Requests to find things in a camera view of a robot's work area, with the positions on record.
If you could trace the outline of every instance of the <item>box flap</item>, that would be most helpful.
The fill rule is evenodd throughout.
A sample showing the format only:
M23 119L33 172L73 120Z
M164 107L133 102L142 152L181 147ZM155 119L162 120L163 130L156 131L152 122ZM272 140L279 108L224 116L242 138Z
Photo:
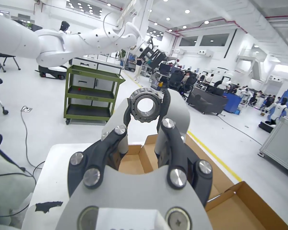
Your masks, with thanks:
M265 229L288 230L287 224L246 182L240 182L231 187L230 190L236 192L240 200L256 216Z

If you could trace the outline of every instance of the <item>chair leg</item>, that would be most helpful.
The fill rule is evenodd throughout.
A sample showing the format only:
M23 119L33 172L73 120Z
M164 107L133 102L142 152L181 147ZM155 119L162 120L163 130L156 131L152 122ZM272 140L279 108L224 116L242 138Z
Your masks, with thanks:
M3 72L6 72L6 71L4 70L4 67L1 65L1 63L0 63L0 66L1 66L1 68L2 68L2 70L3 70Z
M6 110L6 109L4 108L4 106L2 105L2 102L1 102L1 101L0 101L0 106L1 106L1 108L2 108L2 110L3 110L3 114L4 114L4 115L6 115L6 114L9 113L9 111Z
M15 57L13 57L13 59L14 59L16 65L17 65L17 67L18 67L18 70L20 70L20 67L18 66L18 63L17 63L17 61L15 60Z
M7 58L8 58L8 57L6 57L6 58L4 59L3 66L6 65L6 59L7 59Z

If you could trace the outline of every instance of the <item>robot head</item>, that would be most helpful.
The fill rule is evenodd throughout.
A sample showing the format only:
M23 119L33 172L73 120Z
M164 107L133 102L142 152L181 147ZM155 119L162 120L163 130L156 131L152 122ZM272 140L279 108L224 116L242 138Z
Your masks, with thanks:
M287 101L288 101L288 98L287 98L287 97L284 97L284 98L282 99L281 105L285 105L285 104L287 103Z
M69 27L69 23L67 23L66 21L62 21L60 31L64 31L64 32L67 31L68 27Z

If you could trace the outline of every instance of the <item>desk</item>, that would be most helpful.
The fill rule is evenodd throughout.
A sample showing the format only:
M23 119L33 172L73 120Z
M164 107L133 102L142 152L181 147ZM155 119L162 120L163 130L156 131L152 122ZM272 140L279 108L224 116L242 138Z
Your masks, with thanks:
M195 97L197 94L201 96L199 100ZM189 105L192 104L194 108L202 112L202 114L221 114L227 102L227 98L208 93L198 88L194 88L187 99L187 103Z

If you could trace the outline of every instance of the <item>computer monitor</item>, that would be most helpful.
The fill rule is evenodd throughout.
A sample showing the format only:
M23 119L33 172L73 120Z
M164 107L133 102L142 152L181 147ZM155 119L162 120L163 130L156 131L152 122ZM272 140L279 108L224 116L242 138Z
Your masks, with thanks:
M161 74L167 74L171 70L170 65L166 65L164 63L160 63L159 72Z

